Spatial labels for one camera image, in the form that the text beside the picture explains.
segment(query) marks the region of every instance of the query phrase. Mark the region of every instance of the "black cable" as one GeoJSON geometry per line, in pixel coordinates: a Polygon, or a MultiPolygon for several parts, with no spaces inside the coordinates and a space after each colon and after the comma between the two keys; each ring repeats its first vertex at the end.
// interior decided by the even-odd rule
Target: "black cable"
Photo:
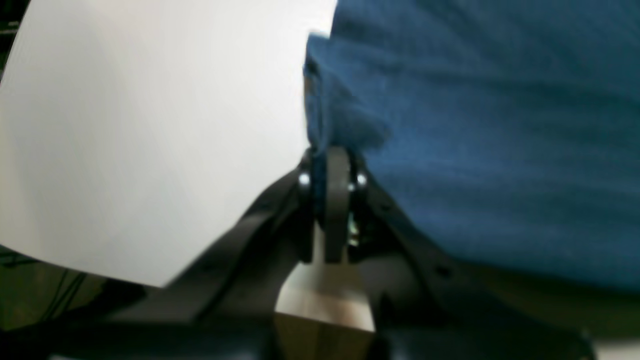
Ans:
{"type": "Polygon", "coordinates": [[[80,287],[82,286],[82,282],[84,281],[84,278],[86,278],[86,274],[81,274],[81,275],[82,277],[76,283],[76,287],[71,292],[71,295],[69,295],[69,299],[67,300],[65,307],[62,308],[62,312],[60,313],[61,315],[67,312],[67,310],[69,309],[69,306],[71,306],[71,302],[74,300],[74,297],[76,297],[78,290],[80,290],[80,287]]]}
{"type": "Polygon", "coordinates": [[[51,311],[51,309],[53,308],[53,304],[56,303],[58,294],[60,294],[60,290],[62,290],[62,285],[65,283],[65,279],[67,278],[68,274],[69,274],[69,269],[65,269],[65,271],[62,273],[62,277],[60,278],[60,282],[58,283],[58,287],[56,288],[56,293],[53,295],[53,299],[51,299],[51,303],[49,303],[49,306],[47,306],[47,310],[40,317],[40,321],[43,321],[47,317],[47,315],[49,314],[49,311],[51,311]]]}
{"type": "Polygon", "coordinates": [[[47,315],[47,317],[45,318],[45,321],[49,321],[51,319],[53,319],[53,317],[55,316],[58,307],[60,307],[60,305],[62,305],[62,302],[65,300],[65,298],[67,297],[67,295],[71,292],[71,290],[74,288],[74,286],[76,285],[76,283],[78,283],[79,281],[81,281],[81,279],[84,279],[85,274],[80,273],[76,276],[76,278],[74,278],[71,283],[69,284],[69,286],[67,286],[67,289],[65,290],[65,292],[62,294],[62,296],[60,297],[60,299],[58,299],[58,301],[56,301],[56,304],[53,306],[53,308],[51,309],[51,312],[47,315]]]}

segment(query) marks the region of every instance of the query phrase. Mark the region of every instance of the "white sheet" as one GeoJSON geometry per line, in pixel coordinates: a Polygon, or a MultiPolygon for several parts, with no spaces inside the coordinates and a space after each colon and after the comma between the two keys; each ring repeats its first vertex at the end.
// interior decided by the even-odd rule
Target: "white sheet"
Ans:
{"type": "Polygon", "coordinates": [[[335,0],[32,0],[0,86],[0,243],[166,284],[307,147],[335,0]]]}

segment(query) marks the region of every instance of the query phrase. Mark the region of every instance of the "blue cloth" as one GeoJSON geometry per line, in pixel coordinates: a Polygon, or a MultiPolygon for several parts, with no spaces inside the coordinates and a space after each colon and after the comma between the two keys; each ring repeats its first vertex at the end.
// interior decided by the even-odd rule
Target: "blue cloth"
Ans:
{"type": "Polygon", "coordinates": [[[308,136],[453,256],[640,292],[640,2],[340,0],[308,136]]]}

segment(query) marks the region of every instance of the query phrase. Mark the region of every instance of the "blue towel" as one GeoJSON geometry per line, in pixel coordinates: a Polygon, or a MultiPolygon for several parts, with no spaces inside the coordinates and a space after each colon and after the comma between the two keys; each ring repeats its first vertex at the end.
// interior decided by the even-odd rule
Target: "blue towel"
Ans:
{"type": "Polygon", "coordinates": [[[640,2],[340,0],[308,136],[465,261],[640,292],[640,2]]]}

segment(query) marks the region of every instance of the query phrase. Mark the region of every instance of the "blue fabric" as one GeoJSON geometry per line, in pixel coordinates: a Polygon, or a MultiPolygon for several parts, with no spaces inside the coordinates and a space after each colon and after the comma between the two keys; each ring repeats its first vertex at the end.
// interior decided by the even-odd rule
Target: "blue fabric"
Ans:
{"type": "Polygon", "coordinates": [[[308,136],[458,258],[640,292],[640,2],[340,0],[308,136]]]}

